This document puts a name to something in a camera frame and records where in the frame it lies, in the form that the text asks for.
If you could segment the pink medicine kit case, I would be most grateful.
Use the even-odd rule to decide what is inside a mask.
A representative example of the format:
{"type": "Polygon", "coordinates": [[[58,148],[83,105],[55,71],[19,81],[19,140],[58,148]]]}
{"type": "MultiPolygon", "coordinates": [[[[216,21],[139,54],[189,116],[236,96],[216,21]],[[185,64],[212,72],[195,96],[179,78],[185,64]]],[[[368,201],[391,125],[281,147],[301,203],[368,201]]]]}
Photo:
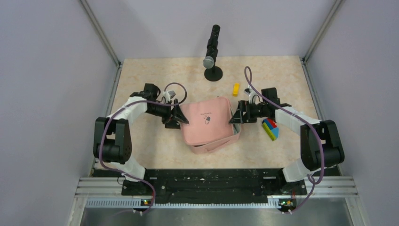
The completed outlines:
{"type": "Polygon", "coordinates": [[[229,99],[216,97],[180,108],[189,121],[181,124],[183,139],[193,153],[212,153],[238,141],[241,126],[229,123],[233,115],[229,99]]]}

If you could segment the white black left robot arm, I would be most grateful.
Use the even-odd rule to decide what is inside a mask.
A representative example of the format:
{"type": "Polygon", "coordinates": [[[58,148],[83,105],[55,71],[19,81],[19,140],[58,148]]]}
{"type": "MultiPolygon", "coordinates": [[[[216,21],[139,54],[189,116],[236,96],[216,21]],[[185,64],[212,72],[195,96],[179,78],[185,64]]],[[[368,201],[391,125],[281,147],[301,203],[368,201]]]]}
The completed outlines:
{"type": "Polygon", "coordinates": [[[150,191],[151,182],[146,179],[146,169],[132,155],[130,126],[144,113],[158,116],[167,129],[180,129],[189,124],[180,108],[176,93],[165,87],[161,90],[152,83],[146,83],[140,92],[132,93],[127,102],[107,117],[95,121],[93,155],[106,169],[119,172],[139,194],[150,191]]]}

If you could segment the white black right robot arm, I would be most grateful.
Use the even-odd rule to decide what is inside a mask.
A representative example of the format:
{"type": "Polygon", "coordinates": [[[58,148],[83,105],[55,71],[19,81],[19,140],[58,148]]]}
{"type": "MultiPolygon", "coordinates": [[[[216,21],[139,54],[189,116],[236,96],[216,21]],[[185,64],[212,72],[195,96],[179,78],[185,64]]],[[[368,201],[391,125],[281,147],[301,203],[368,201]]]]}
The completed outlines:
{"type": "Polygon", "coordinates": [[[240,100],[230,124],[255,123],[264,119],[267,126],[283,125],[300,136],[300,158],[280,170],[276,188],[288,194],[295,188],[295,182],[307,175],[333,167],[345,159],[342,142],[336,123],[332,120],[320,121],[295,110],[287,103],[281,103],[276,88],[261,90],[258,95],[251,88],[245,90],[249,100],[240,100]]]}

